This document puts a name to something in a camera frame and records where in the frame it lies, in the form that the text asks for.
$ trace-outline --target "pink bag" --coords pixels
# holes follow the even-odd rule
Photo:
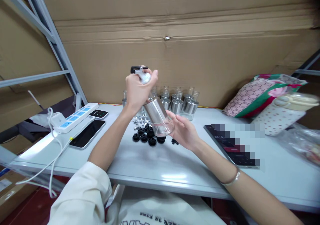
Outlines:
[[[222,111],[230,117],[254,117],[273,99],[306,84],[286,74],[260,74],[244,85]]]

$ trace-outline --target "black smartphone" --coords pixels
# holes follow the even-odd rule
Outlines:
[[[70,142],[70,146],[78,149],[85,149],[105,124],[105,121],[93,120],[78,136],[76,136]]]
[[[240,151],[234,138],[224,137],[211,125],[205,125],[204,128],[230,162],[240,168],[258,168],[260,159],[250,158],[250,152]]]

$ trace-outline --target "bracelet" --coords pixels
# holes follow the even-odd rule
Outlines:
[[[231,182],[229,182],[229,183],[222,183],[222,182],[220,182],[223,186],[230,186],[230,185],[234,184],[234,183],[239,179],[240,169],[239,169],[238,166],[236,166],[236,167],[237,167],[237,171],[238,171],[236,177],[235,177]]]

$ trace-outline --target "white table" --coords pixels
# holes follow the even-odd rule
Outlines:
[[[88,159],[93,147],[112,125],[122,110],[122,106],[102,104],[100,110],[108,111],[106,125],[84,150],[68,147],[59,158],[54,174],[71,177]],[[84,119],[68,134],[58,135],[66,144],[68,139],[83,127]],[[217,109],[199,108],[192,121],[199,136],[221,155],[222,152],[203,126],[211,123],[236,124],[245,120],[223,115]],[[117,154],[107,173],[115,183],[136,187],[165,190],[171,192],[232,199],[205,165],[190,151],[172,144],[167,137],[164,144],[150,147],[148,143],[133,142],[134,124],[130,123],[121,140]],[[252,133],[240,131],[241,143],[250,144],[246,150],[255,151],[261,158],[260,169],[242,169],[274,194],[287,207],[294,210],[319,213],[320,169],[281,147],[275,137],[250,138]],[[59,145],[49,134],[25,153],[17,157],[11,165],[28,171],[39,171],[59,153]],[[50,173],[51,167],[45,170]]]

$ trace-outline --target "metal shelf frame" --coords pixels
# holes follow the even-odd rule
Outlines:
[[[12,86],[16,84],[31,82],[39,79],[44,79],[48,77],[65,75],[70,87],[77,98],[76,106],[80,108],[81,101],[86,105],[88,103],[86,96],[80,86],[78,78],[73,70],[71,62],[68,58],[67,52],[63,47],[60,36],[57,32],[57,29],[52,21],[52,18],[49,14],[47,6],[44,0],[28,0],[32,11],[28,8],[28,6],[22,0],[10,0],[19,10],[20,12],[30,21],[32,22],[47,38],[48,43],[58,60],[58,63],[61,67],[61,71],[50,72],[38,75],[32,75],[21,78],[14,78],[0,81],[0,88],[6,86]],[[32,177],[35,173],[28,172],[21,169],[15,169],[11,167],[10,163],[17,157],[16,154],[10,152],[0,145],[0,164],[8,167],[9,169],[20,173],[26,177]],[[40,174],[33,180],[37,183],[47,185],[50,179],[49,174]],[[61,192],[65,184],[53,178],[52,180],[52,188],[55,191]]]
[[[320,76],[320,71],[309,70],[309,68],[320,59],[320,49],[316,51],[304,64],[301,65],[300,69],[297,69],[293,76],[299,78],[301,74]]]
[[[0,88],[64,74],[70,84],[73,93],[80,96],[83,103],[87,104],[88,101],[86,99],[86,96],[84,95],[84,92],[80,86],[78,78],[73,70],[67,52],[63,47],[60,36],[52,21],[44,0],[28,0],[33,11],[31,11],[22,0],[10,1],[30,22],[32,22],[46,36],[62,71],[0,81]]]

